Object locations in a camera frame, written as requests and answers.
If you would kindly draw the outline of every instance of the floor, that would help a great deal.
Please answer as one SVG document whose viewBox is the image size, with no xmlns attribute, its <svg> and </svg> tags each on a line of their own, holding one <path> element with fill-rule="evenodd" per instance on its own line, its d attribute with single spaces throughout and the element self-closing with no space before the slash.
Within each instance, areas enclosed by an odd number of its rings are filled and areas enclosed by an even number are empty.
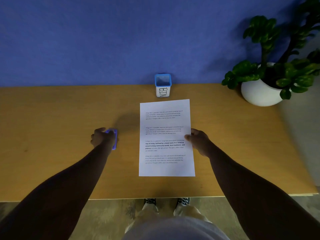
<svg viewBox="0 0 320 240">
<path fill-rule="evenodd" d="M 320 194 L 314 196 L 294 196 L 300 205 L 320 221 Z M 18 203 L 0 203 L 0 219 Z M 171 216 L 176 199 L 157 199 L 159 212 Z M 231 240 L 248 239 L 238 219 L 224 197 L 191 198 L 191 205 L 217 225 Z M 142 209 L 143 200 L 89 200 L 82 211 L 79 222 L 70 240 L 119 240 L 126 226 Z"/>
</svg>

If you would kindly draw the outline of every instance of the white wall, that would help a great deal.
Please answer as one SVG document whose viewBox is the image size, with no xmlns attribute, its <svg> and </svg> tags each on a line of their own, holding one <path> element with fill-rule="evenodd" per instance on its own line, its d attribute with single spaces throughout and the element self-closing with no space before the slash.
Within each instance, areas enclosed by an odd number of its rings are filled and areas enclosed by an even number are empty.
<svg viewBox="0 0 320 240">
<path fill-rule="evenodd" d="M 320 48 L 320 35 L 301 49 L 298 58 Z M 283 118 L 316 186 L 320 187 L 320 76 L 305 93 L 292 93 L 280 104 Z"/>
</svg>

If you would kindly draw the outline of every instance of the sheet of paper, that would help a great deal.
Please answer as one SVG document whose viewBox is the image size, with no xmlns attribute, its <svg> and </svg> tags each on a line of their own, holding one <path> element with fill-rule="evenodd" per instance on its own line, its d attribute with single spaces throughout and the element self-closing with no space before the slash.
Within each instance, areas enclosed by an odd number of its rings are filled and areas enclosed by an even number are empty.
<svg viewBox="0 0 320 240">
<path fill-rule="evenodd" d="M 189 99 L 140 104 L 139 176 L 195 176 Z"/>
</svg>

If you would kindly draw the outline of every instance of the shoe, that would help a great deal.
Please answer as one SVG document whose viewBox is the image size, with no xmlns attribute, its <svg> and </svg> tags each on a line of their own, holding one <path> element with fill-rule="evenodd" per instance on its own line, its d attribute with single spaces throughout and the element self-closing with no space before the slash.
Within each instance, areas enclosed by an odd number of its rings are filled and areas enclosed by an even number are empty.
<svg viewBox="0 0 320 240">
<path fill-rule="evenodd" d="M 155 199 L 155 198 L 147 198 L 147 199 L 144 199 L 144 200 L 143 200 L 143 205 L 146 204 L 146 203 L 156 205 L 156 199 Z"/>
<path fill-rule="evenodd" d="M 177 208 L 177 205 L 180 203 L 182 205 L 186 206 L 186 205 L 190 204 L 190 198 L 178 198 L 176 208 Z"/>
</svg>

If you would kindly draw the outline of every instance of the wooden table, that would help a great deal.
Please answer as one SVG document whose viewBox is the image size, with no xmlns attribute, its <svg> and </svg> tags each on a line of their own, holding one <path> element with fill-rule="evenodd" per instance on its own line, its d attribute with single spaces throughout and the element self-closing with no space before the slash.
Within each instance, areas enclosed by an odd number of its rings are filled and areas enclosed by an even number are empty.
<svg viewBox="0 0 320 240">
<path fill-rule="evenodd" d="M 278 107 L 257 107 L 220 84 L 0 88 L 0 201 L 20 201 L 83 158 L 95 128 L 119 131 L 91 199 L 223 196 L 210 162 L 194 151 L 195 177 L 138 177 L 140 103 L 190 99 L 191 126 L 289 194 L 317 193 Z"/>
</svg>

